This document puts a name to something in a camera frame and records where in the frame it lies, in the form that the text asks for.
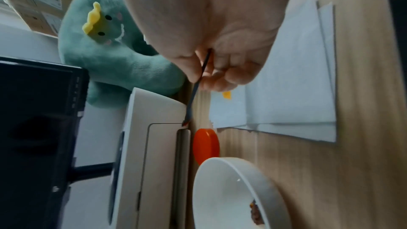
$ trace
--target red lid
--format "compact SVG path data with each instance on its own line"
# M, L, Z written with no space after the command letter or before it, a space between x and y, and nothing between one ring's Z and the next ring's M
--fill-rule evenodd
M199 165L211 157L219 157L220 147L216 132L212 129L197 130L194 136L192 151Z

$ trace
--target human hand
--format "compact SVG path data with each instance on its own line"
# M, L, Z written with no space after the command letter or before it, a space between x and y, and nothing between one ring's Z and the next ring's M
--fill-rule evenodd
M125 0L149 43L191 82L213 52L200 87L228 91L265 64L288 0Z

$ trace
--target brown food piece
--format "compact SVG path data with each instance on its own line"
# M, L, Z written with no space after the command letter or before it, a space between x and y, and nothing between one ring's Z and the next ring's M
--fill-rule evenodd
M250 203L250 208L251 208L251 219L256 225L261 225L264 224L262 214L260 213L259 207L256 205L256 201L253 200L252 203Z

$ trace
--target yellow spot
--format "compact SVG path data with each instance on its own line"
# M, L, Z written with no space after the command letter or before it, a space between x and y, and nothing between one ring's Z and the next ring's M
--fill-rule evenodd
M88 21L82 26L84 33L89 34L93 29L93 25L100 20L100 4L93 3L93 9L88 13Z
M222 92L222 95L226 99L232 99L232 93L230 91Z

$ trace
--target wooden table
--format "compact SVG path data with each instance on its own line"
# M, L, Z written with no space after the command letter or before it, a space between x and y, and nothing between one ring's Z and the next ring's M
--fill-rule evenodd
M291 0L289 7L305 0ZM337 144L218 130L221 156L256 164L279 187L293 228L407 228L407 104L388 0L335 5ZM211 128L210 94L194 102L192 130ZM194 228L191 191L187 225Z

